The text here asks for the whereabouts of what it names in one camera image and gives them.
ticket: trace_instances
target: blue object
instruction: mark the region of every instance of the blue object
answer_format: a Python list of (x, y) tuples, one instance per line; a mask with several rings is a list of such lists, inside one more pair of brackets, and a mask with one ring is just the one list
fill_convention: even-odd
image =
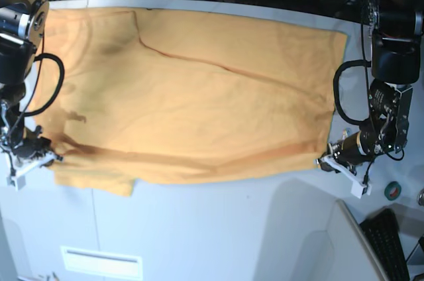
[(384, 190), (384, 195), (388, 200), (392, 201), (400, 196), (401, 191), (402, 187), (398, 182), (390, 182)]

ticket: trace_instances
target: white panel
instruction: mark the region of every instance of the white panel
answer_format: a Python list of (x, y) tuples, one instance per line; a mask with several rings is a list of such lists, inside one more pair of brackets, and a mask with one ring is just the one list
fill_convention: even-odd
[(55, 186), (46, 169), (28, 175), (19, 192), (0, 187), (1, 217), (18, 274), (54, 272), (59, 280), (103, 281), (67, 271), (60, 252), (61, 245), (98, 250), (93, 210), (91, 190)]
[(335, 261), (327, 281), (389, 280), (342, 201), (335, 204), (327, 231), (335, 248)]
[(139, 256), (68, 247), (61, 249), (66, 270), (110, 278), (142, 280), (142, 259)]

